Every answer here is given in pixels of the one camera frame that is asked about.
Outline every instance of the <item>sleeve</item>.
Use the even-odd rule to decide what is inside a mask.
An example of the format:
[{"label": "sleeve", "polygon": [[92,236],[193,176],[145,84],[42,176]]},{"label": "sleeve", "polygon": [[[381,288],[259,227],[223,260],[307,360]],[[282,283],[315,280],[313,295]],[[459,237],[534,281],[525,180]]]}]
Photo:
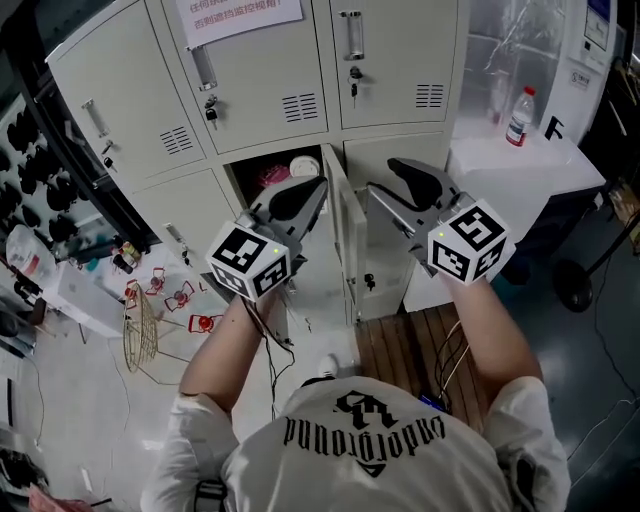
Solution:
[{"label": "sleeve", "polygon": [[237,446],[231,421],[213,400],[176,398],[160,460],[142,492],[142,512],[192,512],[199,483],[218,479]]},{"label": "sleeve", "polygon": [[565,509],[571,488],[567,456],[539,379],[521,377],[507,384],[489,409],[483,435],[496,451],[514,499],[525,510]]}]

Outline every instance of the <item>paper sign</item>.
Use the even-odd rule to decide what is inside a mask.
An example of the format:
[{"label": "paper sign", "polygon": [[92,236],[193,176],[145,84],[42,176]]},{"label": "paper sign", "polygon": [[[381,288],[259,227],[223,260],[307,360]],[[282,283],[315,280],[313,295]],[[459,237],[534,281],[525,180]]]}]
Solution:
[{"label": "paper sign", "polygon": [[300,0],[176,0],[189,48],[302,19]]},{"label": "paper sign", "polygon": [[582,73],[577,69],[573,69],[571,71],[571,77],[569,79],[569,83],[578,89],[587,90],[589,87],[589,82],[591,82],[591,77],[586,73]]}]

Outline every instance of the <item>shelf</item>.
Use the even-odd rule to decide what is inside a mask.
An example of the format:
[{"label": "shelf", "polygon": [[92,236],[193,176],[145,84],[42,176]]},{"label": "shelf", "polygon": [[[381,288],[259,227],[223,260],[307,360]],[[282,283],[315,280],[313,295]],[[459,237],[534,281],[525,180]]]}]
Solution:
[{"label": "shelf", "polygon": [[308,146],[271,153],[247,160],[240,160],[227,166],[230,178],[238,184],[244,206],[250,206],[260,195],[264,187],[260,184],[260,174],[276,165],[289,168],[291,161],[298,156],[311,156],[322,167],[322,151],[320,146]]}]

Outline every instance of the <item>locker keyhole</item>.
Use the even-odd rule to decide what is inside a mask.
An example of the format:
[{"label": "locker keyhole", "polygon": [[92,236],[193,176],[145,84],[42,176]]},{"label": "locker keyhole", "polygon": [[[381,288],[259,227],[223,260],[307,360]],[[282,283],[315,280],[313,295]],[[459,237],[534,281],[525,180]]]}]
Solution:
[{"label": "locker keyhole", "polygon": [[351,84],[351,97],[353,98],[353,108],[356,108],[356,96],[358,96],[358,84],[362,80],[362,71],[358,66],[353,66],[349,70],[349,83]]}]

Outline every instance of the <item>white countertop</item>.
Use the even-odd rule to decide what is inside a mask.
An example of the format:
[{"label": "white countertop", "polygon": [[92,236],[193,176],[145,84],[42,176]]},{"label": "white countertop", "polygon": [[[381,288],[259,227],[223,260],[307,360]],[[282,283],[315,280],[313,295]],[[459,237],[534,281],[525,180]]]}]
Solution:
[{"label": "white countertop", "polygon": [[529,134],[524,146],[507,142],[501,133],[451,142],[447,172],[475,199],[485,199],[509,224],[519,242],[549,198],[605,183],[593,164],[571,141],[547,141]]}]

